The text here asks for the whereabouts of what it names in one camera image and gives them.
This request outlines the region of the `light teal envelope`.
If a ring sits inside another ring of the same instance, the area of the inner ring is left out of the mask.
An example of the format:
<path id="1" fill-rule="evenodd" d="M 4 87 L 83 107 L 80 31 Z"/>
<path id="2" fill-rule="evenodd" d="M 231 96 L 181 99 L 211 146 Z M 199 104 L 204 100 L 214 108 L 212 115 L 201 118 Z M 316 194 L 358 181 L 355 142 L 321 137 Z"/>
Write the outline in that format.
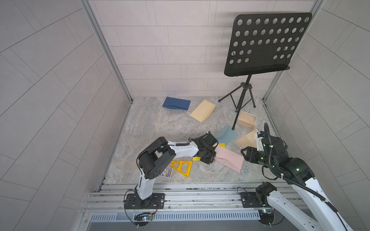
<path id="1" fill-rule="evenodd" d="M 229 144 L 230 142 L 234 141 L 238 134 L 232 130 L 231 127 L 225 126 L 218 132 L 214 134 L 214 137 L 218 140 L 219 143 L 223 143 L 225 145 Z"/>

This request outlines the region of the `kraft tan envelope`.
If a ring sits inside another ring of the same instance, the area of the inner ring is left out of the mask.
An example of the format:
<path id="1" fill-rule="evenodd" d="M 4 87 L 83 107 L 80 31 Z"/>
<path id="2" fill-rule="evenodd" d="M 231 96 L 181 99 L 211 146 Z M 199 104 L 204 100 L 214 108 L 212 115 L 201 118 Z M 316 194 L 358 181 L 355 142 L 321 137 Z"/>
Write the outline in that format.
<path id="1" fill-rule="evenodd" d="M 199 122 L 204 122 L 214 111 L 216 105 L 213 103 L 203 100 L 203 102 L 190 114 L 190 116 Z"/>

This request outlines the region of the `circuit board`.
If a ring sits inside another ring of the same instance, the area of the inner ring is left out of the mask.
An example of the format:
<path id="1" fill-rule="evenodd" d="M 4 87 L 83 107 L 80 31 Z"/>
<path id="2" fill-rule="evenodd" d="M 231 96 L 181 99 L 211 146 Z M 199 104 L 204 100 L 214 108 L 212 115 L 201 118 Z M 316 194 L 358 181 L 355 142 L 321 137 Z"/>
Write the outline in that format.
<path id="1" fill-rule="evenodd" d="M 149 222 L 153 219 L 154 215 L 155 213 L 144 212 L 144 213 L 135 215 L 134 220 L 138 222 L 139 221 Z"/>
<path id="2" fill-rule="evenodd" d="M 274 212 L 270 209 L 260 209 L 258 210 L 260 220 L 259 222 L 263 225 L 272 225 L 275 220 Z"/>

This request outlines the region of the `pink envelope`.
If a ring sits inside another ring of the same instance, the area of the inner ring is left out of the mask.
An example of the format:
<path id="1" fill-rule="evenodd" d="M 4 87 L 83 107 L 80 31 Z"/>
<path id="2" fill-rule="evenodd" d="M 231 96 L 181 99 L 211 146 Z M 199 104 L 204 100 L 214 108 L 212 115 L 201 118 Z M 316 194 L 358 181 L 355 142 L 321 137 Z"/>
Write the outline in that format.
<path id="1" fill-rule="evenodd" d="M 224 166 L 240 173 L 244 162 L 244 157 L 234 153 L 220 145 L 215 149 L 216 156 L 215 161 L 221 163 Z"/>

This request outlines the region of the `right circuit board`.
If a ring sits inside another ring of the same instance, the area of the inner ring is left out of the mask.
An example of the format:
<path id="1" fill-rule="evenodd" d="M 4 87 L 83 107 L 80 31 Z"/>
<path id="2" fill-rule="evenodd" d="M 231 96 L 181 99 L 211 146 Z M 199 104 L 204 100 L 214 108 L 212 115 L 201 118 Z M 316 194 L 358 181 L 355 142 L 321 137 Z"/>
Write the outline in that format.
<path id="1" fill-rule="evenodd" d="M 270 209 L 260 209 L 258 210 L 260 220 L 259 222 L 263 225 L 272 225 L 275 220 L 274 212 Z"/>

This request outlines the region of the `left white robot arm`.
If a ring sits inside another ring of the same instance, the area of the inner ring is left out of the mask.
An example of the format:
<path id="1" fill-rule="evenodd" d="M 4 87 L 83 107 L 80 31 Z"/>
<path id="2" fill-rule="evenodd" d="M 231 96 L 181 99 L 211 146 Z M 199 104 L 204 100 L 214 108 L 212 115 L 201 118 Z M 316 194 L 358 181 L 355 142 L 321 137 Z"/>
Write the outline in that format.
<path id="1" fill-rule="evenodd" d="M 135 193 L 142 201 L 152 197 L 155 179 L 176 158 L 200 157 L 201 162 L 211 164 L 216 156 L 215 149 L 218 144 L 218 140 L 210 132 L 184 142 L 172 142 L 164 137 L 157 138 L 136 159 L 141 175 Z"/>

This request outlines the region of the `left circuit board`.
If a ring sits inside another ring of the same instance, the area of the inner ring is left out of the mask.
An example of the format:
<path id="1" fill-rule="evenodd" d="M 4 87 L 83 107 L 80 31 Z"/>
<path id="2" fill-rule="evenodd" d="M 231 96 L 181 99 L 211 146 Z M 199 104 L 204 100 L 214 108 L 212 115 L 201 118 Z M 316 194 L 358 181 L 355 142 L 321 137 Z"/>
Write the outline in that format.
<path id="1" fill-rule="evenodd" d="M 149 222 L 153 219 L 154 215 L 155 213 L 144 212 L 144 213 L 135 215 L 134 220 L 138 222 L 139 221 Z"/>

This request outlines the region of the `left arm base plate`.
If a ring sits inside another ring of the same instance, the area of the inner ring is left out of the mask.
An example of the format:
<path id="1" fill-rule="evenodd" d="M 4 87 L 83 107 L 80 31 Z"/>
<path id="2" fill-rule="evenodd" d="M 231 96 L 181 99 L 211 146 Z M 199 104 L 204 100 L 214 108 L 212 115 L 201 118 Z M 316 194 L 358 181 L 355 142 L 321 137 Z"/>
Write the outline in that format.
<path id="1" fill-rule="evenodd" d="M 142 200 L 137 193 L 130 193 L 124 200 L 125 209 L 163 209 L 165 202 L 164 193 L 153 193 Z"/>

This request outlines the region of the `navy blue envelope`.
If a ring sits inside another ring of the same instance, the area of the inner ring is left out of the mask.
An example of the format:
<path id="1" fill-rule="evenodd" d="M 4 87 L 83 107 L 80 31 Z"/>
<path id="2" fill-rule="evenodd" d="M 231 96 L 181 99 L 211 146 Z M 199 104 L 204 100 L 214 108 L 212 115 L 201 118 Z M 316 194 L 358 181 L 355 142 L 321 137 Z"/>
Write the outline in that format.
<path id="1" fill-rule="evenodd" d="M 166 97 L 162 106 L 167 109 L 188 110 L 190 103 L 190 100 Z"/>

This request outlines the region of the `yellow triangle ruler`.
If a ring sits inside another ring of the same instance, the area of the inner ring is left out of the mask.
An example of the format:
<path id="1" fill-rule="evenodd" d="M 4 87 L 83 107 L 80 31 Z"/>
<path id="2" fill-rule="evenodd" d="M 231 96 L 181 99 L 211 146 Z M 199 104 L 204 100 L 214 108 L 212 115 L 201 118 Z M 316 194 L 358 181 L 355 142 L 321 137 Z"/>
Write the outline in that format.
<path id="1" fill-rule="evenodd" d="M 172 161 L 171 167 L 185 177 L 189 177 L 193 161 Z"/>

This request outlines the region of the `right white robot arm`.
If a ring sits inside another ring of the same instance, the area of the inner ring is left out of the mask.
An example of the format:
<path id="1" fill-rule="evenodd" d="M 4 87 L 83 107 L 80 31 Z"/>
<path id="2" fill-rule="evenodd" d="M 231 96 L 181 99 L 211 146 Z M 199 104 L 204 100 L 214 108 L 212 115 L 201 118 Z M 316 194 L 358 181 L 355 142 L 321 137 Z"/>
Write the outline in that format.
<path id="1" fill-rule="evenodd" d="M 241 149 L 244 159 L 269 169 L 276 179 L 282 179 L 301 196 L 314 218 L 310 218 L 297 206 L 285 199 L 270 182 L 263 182 L 256 188 L 256 202 L 262 207 L 276 209 L 301 231 L 350 231 L 352 228 L 340 215 L 324 193 L 315 174 L 308 164 L 290 157 L 287 144 L 279 137 L 258 132 L 256 147 Z"/>

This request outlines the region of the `colourful picture card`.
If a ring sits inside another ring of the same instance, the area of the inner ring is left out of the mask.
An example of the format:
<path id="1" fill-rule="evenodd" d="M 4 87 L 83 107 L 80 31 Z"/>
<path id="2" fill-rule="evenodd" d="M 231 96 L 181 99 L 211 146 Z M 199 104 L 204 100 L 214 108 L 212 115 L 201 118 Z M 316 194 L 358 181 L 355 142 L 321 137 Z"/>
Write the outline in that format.
<path id="1" fill-rule="evenodd" d="M 162 178 L 166 178 L 166 179 L 170 179 L 171 176 L 172 176 L 172 171 L 173 171 L 173 168 L 172 167 L 167 167 L 160 175 L 159 177 L 162 177 Z"/>

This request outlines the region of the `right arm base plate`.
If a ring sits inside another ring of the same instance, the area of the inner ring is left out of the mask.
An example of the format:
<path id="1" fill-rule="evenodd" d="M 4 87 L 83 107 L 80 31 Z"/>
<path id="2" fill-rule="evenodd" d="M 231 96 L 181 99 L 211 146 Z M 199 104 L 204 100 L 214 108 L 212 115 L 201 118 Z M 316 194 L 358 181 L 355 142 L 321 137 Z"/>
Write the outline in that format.
<path id="1" fill-rule="evenodd" d="M 261 203 L 256 198 L 256 192 L 239 192 L 243 208 L 271 208 L 267 203 Z"/>

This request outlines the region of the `aluminium rail frame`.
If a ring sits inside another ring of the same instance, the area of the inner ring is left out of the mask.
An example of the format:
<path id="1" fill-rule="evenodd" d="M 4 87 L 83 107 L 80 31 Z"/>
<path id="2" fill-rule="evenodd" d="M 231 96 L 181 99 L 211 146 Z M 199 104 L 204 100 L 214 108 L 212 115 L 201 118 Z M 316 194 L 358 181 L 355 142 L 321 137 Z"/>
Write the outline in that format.
<path id="1" fill-rule="evenodd" d="M 234 210 L 243 208 L 241 193 L 255 192 L 260 183 L 163 183 L 155 184 L 154 192 L 163 193 L 163 211 Z M 133 184 L 103 185 L 97 193 L 89 193 L 83 211 L 118 212 L 123 210 Z"/>

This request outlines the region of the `yellow envelope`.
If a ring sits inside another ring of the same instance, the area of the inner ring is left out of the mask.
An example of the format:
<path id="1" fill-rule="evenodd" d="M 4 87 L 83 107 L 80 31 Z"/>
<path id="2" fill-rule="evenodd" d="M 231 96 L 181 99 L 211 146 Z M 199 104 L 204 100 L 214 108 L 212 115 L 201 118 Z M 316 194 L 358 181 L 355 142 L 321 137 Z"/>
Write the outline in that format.
<path id="1" fill-rule="evenodd" d="M 219 144 L 219 146 L 221 146 L 221 147 L 225 147 L 225 144 L 224 143 L 221 143 L 221 144 Z M 201 160 L 201 157 L 193 157 L 193 159 L 192 159 L 193 161 L 200 161 Z"/>

